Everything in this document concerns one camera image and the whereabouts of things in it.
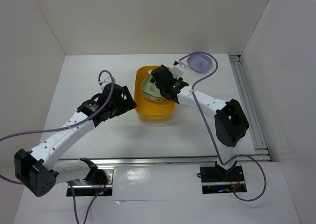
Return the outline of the green panda plate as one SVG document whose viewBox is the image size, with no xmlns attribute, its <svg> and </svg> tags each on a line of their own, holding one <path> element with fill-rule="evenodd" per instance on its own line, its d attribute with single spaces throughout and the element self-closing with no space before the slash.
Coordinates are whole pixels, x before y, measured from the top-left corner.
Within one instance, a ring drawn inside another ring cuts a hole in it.
<svg viewBox="0 0 316 224">
<path fill-rule="evenodd" d="M 145 79 L 141 83 L 141 89 L 142 89 L 143 95 L 148 94 L 154 97 L 162 97 L 159 89 L 155 85 L 155 81 L 152 75 L 147 75 L 145 77 Z"/>
</svg>

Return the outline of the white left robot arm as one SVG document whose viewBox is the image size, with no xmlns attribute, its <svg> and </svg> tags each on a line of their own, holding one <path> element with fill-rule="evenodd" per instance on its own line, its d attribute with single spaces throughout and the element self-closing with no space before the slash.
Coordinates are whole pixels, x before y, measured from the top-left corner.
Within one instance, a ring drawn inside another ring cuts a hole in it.
<svg viewBox="0 0 316 224">
<path fill-rule="evenodd" d="M 20 149 L 14 156 L 16 178 L 35 196 L 42 197 L 56 184 L 82 180 L 86 184 L 104 184 L 106 173 L 88 158 L 60 161 L 61 156 L 101 122 L 122 115 L 137 104 L 127 86 L 107 84 L 102 93 L 84 101 L 58 131 L 30 151 Z"/>
</svg>

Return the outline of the cream panda plate back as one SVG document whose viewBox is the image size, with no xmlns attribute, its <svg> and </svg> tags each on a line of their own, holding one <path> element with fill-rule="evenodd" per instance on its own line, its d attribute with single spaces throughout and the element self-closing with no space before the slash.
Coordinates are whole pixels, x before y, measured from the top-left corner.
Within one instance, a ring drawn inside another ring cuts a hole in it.
<svg viewBox="0 0 316 224">
<path fill-rule="evenodd" d="M 148 95 L 148 94 L 145 94 L 144 97 L 152 102 L 155 102 L 155 103 L 160 103 L 160 102 L 163 102 L 165 100 L 164 97 L 154 97 L 154 96 Z"/>
</svg>

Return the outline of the yellow plastic bin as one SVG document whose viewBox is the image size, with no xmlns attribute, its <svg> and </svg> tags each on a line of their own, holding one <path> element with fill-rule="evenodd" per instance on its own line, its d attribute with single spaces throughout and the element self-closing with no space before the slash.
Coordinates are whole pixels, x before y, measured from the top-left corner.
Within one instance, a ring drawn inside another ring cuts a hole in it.
<svg viewBox="0 0 316 224">
<path fill-rule="evenodd" d="M 141 84 L 150 75 L 149 71 L 158 66 L 143 66 L 137 70 L 135 78 L 134 101 L 137 104 L 135 108 L 138 118 L 141 121 L 161 122 L 172 118 L 175 109 L 175 103 L 167 99 L 161 102 L 154 102 L 145 97 L 141 89 Z"/>
</svg>

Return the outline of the purple plate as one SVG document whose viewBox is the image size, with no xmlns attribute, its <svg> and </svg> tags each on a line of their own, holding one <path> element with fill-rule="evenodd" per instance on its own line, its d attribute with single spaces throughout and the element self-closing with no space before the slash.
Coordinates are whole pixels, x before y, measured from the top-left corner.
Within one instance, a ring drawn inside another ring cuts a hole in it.
<svg viewBox="0 0 316 224">
<path fill-rule="evenodd" d="M 210 70 L 212 58 L 204 53 L 196 53 L 187 58 L 187 64 L 193 71 L 204 74 Z"/>
</svg>

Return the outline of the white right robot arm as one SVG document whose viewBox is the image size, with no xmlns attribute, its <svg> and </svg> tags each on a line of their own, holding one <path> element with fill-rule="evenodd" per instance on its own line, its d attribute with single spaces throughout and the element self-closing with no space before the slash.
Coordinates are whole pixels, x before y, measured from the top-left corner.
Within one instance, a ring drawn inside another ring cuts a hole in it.
<svg viewBox="0 0 316 224">
<path fill-rule="evenodd" d="M 151 82 L 158 88 L 162 97 L 200 112 L 217 154 L 216 177 L 225 181 L 232 176 L 237 164 L 238 142 L 249 129 L 245 113 L 235 99 L 224 101 L 195 90 L 199 82 L 215 72 L 190 86 L 181 77 L 174 76 L 174 71 L 178 69 L 161 65 L 151 72 Z"/>
</svg>

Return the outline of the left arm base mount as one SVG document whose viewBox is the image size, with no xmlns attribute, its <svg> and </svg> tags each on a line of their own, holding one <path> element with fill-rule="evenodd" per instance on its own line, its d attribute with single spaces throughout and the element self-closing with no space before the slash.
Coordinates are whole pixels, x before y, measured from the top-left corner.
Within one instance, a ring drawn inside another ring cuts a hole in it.
<svg viewBox="0 0 316 224">
<path fill-rule="evenodd" d="M 112 196 L 114 167 L 101 166 L 95 175 L 83 180 L 72 180 L 75 197 Z"/>
</svg>

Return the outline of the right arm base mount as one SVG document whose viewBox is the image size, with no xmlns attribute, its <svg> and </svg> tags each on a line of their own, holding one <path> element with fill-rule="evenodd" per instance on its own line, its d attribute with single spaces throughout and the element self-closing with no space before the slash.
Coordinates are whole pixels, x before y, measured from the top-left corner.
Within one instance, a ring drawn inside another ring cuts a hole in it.
<svg viewBox="0 0 316 224">
<path fill-rule="evenodd" d="M 222 194 L 247 192 L 243 169 L 236 166 L 234 170 L 227 176 L 220 176 L 216 173 L 214 166 L 200 167 L 197 176 L 201 180 L 202 194 Z"/>
</svg>

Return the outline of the aluminium table edge rail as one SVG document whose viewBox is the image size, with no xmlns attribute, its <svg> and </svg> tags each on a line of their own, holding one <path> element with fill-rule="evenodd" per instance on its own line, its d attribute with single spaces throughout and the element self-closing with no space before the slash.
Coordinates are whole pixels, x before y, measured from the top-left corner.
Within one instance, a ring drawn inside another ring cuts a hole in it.
<svg viewBox="0 0 316 224">
<path fill-rule="evenodd" d="M 149 157 L 149 158 L 90 158 L 96 165 L 119 166 L 119 165 L 178 165 L 178 164 L 201 164 L 214 163 L 215 156 L 185 156 L 185 157 Z"/>
</svg>

